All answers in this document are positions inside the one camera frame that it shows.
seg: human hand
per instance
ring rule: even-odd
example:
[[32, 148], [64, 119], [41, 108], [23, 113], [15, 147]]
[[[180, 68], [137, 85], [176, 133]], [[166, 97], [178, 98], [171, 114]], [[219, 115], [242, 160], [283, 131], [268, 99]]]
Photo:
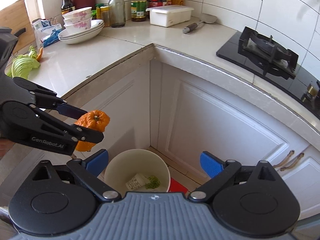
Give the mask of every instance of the human hand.
[[8, 139], [0, 138], [0, 158], [3, 157], [6, 152], [12, 148], [13, 145], [14, 142], [9, 141]]

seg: floor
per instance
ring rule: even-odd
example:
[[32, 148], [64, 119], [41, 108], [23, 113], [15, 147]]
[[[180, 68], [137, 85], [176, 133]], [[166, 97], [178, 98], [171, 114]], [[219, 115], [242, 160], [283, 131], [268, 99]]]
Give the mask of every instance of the floor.
[[[194, 191], [197, 187], [200, 187], [200, 185], [207, 182], [207, 180], [198, 178], [191, 172], [187, 171], [185, 168], [175, 163], [173, 160], [164, 156], [161, 152], [158, 152], [153, 147], [149, 147], [148, 150], [161, 157], [164, 160], [164, 162], [168, 165], [171, 177], [188, 189], [186, 196], [190, 194], [190, 192]], [[98, 178], [104, 181], [103, 176], [104, 171], [98, 176]]]

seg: bowl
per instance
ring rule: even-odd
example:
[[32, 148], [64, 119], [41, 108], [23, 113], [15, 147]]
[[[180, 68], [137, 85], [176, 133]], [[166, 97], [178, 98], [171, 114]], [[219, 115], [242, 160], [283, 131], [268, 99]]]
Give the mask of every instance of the bowl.
[[72, 25], [72, 24], [75, 24], [75, 23], [79, 23], [79, 22], [82, 22], [84, 20], [87, 20], [91, 18], [91, 13], [89, 14], [85, 14], [85, 15], [81, 15], [81, 16], [77, 16], [77, 17], [73, 17], [73, 18], [70, 18], [70, 19], [65, 19], [63, 20], [65, 25], [64, 26], [68, 26], [68, 25]]
[[92, 17], [79, 23], [75, 23], [67, 26], [65, 25], [65, 28], [67, 29], [69, 34], [76, 34], [79, 32], [83, 32], [91, 28], [91, 20], [92, 20]]
[[97, 36], [103, 28], [99, 28], [97, 30], [94, 30], [92, 32], [86, 33], [84, 35], [79, 35], [70, 39], [59, 39], [61, 42], [66, 43], [66, 44], [76, 44], [76, 43], [81, 43], [87, 40], [92, 39], [93, 37]]
[[96, 29], [99, 29], [101, 27], [104, 26], [104, 22], [103, 20], [92, 20], [91, 21], [91, 28], [89, 30], [85, 30], [85, 31], [82, 31], [82, 32], [79, 32], [79, 33], [76, 33], [76, 34], [69, 34], [68, 33], [68, 30], [67, 29], [64, 29], [63, 31], [61, 31], [59, 34], [58, 34], [58, 38], [59, 39], [69, 39], [69, 38], [73, 38], [75, 36], [79, 36], [79, 35], [84, 35], [84, 34], [87, 34], [91, 31], [94, 31]]
[[62, 17], [65, 20], [67, 20], [67, 19], [70, 19], [70, 18], [74, 18], [74, 17], [90, 14], [91, 13], [91, 9], [92, 9], [92, 7], [81, 8], [81, 9], [74, 10], [72, 12], [68, 12], [66, 14], [63, 14]]

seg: stack of plates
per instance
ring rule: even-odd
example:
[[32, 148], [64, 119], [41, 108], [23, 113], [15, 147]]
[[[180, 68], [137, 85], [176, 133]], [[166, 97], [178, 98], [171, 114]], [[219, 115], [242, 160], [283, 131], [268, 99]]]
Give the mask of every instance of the stack of plates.
[[103, 20], [92, 20], [90, 29], [75, 34], [69, 34], [67, 29], [65, 29], [58, 34], [58, 38], [60, 41], [66, 44], [80, 43], [92, 39], [94, 36], [97, 36], [101, 32], [103, 27]]

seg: white cabinet door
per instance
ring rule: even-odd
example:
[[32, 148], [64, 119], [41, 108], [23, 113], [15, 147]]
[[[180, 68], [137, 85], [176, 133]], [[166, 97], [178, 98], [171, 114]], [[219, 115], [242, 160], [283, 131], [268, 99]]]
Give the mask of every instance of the white cabinet door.
[[[110, 116], [103, 141], [94, 146], [90, 152], [83, 152], [84, 157], [100, 149], [107, 149], [111, 160], [125, 150], [147, 149], [150, 146], [149, 70], [148, 63], [81, 107], [86, 111], [102, 110]], [[75, 120], [68, 118], [66, 122], [72, 124]], [[79, 152], [75, 151], [75, 155], [81, 158]]]
[[294, 168], [278, 170], [299, 201], [299, 219], [320, 213], [320, 152], [313, 146], [309, 146], [303, 152], [304, 156]]
[[219, 86], [166, 64], [161, 76], [156, 147], [193, 173], [206, 177], [199, 163], [205, 150], [222, 160], [256, 165], [261, 159], [276, 164], [290, 150], [300, 153], [309, 145], [269, 114]]

